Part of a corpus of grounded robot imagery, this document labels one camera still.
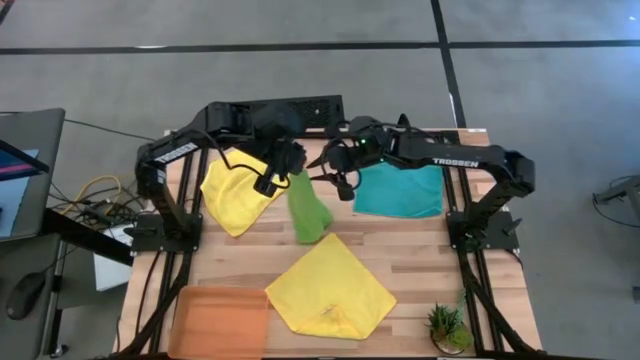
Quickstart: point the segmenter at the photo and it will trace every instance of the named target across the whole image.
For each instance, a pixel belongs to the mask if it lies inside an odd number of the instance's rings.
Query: butcher block tabletop
[[[460,141],[469,145],[488,145],[483,129],[460,129]],[[326,140],[298,140],[307,150],[307,161],[320,155]],[[194,194],[199,154],[193,158],[187,194]],[[209,152],[209,161],[218,159]],[[183,161],[168,166],[169,188],[177,196]],[[309,171],[319,175],[319,168]],[[457,203],[464,204],[457,171],[451,171]],[[479,200],[493,186],[492,177],[482,170],[467,170],[471,194]],[[298,335],[287,327],[280,315],[270,308],[268,341],[265,357],[311,356],[438,356],[429,339],[427,316],[436,302],[455,306],[463,288],[456,253],[449,246],[444,213],[424,219],[398,219],[356,214],[352,202],[338,199],[329,182],[314,181],[318,197],[334,217],[328,232],[334,232],[378,281],[397,299],[397,305],[366,340],[344,340]],[[296,242],[289,215],[286,192],[278,197],[251,228],[238,238],[228,235],[208,214],[204,202],[200,248],[194,253],[189,284],[203,286],[242,286],[264,289],[287,271],[312,247]],[[136,318],[147,274],[155,253],[138,254],[133,264],[127,295],[120,320],[123,347],[134,337]],[[151,274],[142,310],[142,325],[155,309],[164,254]],[[520,336],[540,349],[527,285],[521,265],[503,250],[485,251],[487,268],[497,307]],[[177,256],[174,275],[181,257]],[[491,336],[486,313],[478,302],[485,348],[491,349]],[[165,316],[160,351],[166,351],[171,333],[175,303]]]

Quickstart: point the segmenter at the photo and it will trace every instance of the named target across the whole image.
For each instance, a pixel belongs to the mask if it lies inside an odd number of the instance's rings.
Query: yellow towel
[[[256,158],[233,150],[226,154],[231,166],[249,165],[264,173],[267,165]],[[258,175],[245,168],[227,169],[224,161],[216,160],[209,165],[209,171],[200,190],[209,214],[214,217],[231,236],[240,236],[258,219],[267,206],[277,198],[283,189],[277,189],[273,197],[264,196],[253,189]],[[276,184],[285,185],[273,179]]]
[[[289,328],[305,335],[366,339],[396,299],[329,234],[267,287]]]

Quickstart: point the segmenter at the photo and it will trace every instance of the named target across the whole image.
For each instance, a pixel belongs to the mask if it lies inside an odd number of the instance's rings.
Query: teal cloth
[[[382,162],[360,170],[353,211],[422,218],[442,213],[442,169],[425,166],[400,170]]]

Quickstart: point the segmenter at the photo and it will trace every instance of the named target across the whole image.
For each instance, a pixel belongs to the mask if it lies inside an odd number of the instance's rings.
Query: green cloth
[[[287,190],[289,212],[300,244],[313,244],[320,240],[324,230],[333,222],[329,209],[316,197],[307,171],[289,174],[291,184]]]

